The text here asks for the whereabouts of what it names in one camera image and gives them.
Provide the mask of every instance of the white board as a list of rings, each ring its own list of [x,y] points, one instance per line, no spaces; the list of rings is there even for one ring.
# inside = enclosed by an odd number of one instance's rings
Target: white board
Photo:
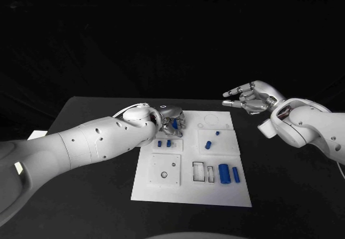
[[[184,113],[186,122],[186,129],[182,130],[184,137],[168,136],[159,132],[158,139],[140,149],[132,200],[251,207],[230,112],[184,111]],[[205,144],[199,143],[201,135],[205,139],[211,138],[210,141],[214,140],[214,145],[211,145],[210,150],[205,149],[207,153],[201,150],[201,148],[205,148]],[[160,147],[158,149],[156,143],[159,140],[163,142],[163,139],[172,139],[172,142],[178,140],[175,147]],[[181,156],[179,186],[178,184],[173,187],[172,184],[162,184],[165,179],[158,177],[163,172],[160,168],[155,173],[159,182],[153,185],[149,183],[153,175],[150,164],[153,163],[153,155],[158,154],[165,155],[162,160],[165,160],[165,157],[173,158],[171,155],[176,155],[176,157]],[[194,162],[204,163],[204,182],[194,181]],[[220,182],[218,165],[223,163],[228,164],[230,168],[230,184],[221,184]],[[211,180],[211,182],[208,180],[211,176],[208,167],[212,167],[214,180]],[[238,170],[240,183],[236,183],[234,180],[233,167],[237,167]]]

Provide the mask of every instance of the white platform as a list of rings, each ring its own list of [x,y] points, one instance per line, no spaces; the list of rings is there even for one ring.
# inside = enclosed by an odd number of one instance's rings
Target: white platform
[[[159,132],[158,139],[140,149],[132,200],[251,207],[230,112],[184,113],[184,137]],[[166,139],[172,139],[172,147],[166,147]],[[212,142],[210,150],[204,141]],[[204,162],[205,182],[194,182],[194,162]],[[230,168],[230,184],[220,182],[218,165],[223,163]],[[208,182],[208,166],[214,169],[214,183]],[[238,170],[240,183],[234,180],[233,167]]]

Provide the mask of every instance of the robotic hand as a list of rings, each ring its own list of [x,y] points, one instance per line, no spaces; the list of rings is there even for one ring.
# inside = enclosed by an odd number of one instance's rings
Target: robotic hand
[[[159,131],[182,137],[181,107],[136,104],[113,117],[33,140],[0,143],[0,226],[25,206],[39,187],[68,170],[117,157],[147,145]],[[15,163],[20,162],[20,176]]]
[[[244,108],[250,115],[269,110],[270,119],[259,129],[267,138],[279,135],[285,142],[300,148],[313,144],[328,158],[345,164],[345,113],[332,113],[313,101],[286,99],[263,81],[254,81],[223,94],[240,95],[240,101],[223,101],[223,105]]]

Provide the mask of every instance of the circular hole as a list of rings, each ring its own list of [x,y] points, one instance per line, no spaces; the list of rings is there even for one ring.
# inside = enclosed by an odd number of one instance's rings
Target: circular hole
[[[338,145],[337,145],[337,148],[335,148],[337,152],[338,152],[341,149],[342,149],[342,146],[338,144]]]
[[[160,176],[162,176],[163,178],[166,178],[166,177],[168,177],[168,173],[163,172],[163,173],[160,174]]]

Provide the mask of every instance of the table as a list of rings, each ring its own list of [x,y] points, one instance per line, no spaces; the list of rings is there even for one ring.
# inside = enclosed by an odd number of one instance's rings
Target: table
[[[345,180],[319,150],[293,148],[221,101],[72,97],[48,134],[61,132],[136,103],[185,110],[230,111],[253,208],[132,201],[140,149],[55,177],[0,228],[0,238],[84,239],[214,232],[247,238],[344,238]]]

